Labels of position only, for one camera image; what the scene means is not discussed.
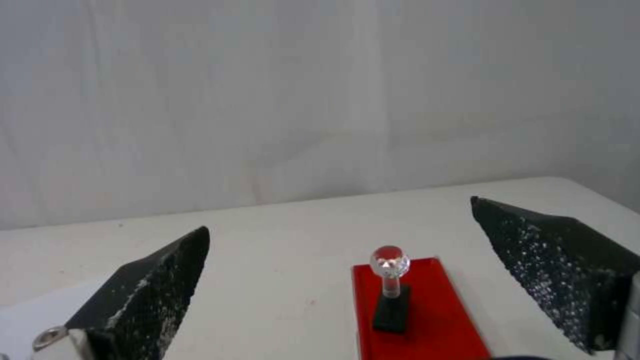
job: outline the white table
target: white table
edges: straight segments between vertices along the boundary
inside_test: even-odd
[[[440,256],[494,355],[588,358],[505,270],[471,195],[577,217],[640,252],[640,215],[569,180],[523,179],[2,231],[0,306],[110,274],[206,225],[212,250],[166,359],[356,358],[350,267],[388,243]]]

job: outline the red plate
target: red plate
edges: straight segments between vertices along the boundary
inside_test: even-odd
[[[356,265],[352,273],[362,360],[490,357],[437,258],[412,260],[409,272],[402,278],[403,284],[411,286],[404,334],[373,330],[380,278],[369,265]]]

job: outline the white fabric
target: white fabric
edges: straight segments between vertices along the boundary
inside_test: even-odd
[[[505,177],[640,209],[637,1],[0,1],[0,229]]]

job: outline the glass knob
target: glass knob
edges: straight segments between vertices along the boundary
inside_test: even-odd
[[[382,295],[394,299],[400,296],[400,277],[409,271],[411,261],[397,246],[383,246],[371,254],[371,270],[382,278]]]

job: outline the black stand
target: black stand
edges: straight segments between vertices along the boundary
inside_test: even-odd
[[[374,329],[399,334],[406,329],[411,288],[408,285],[401,285],[400,289],[400,296],[395,299],[386,298],[380,293],[376,313],[373,316]]]

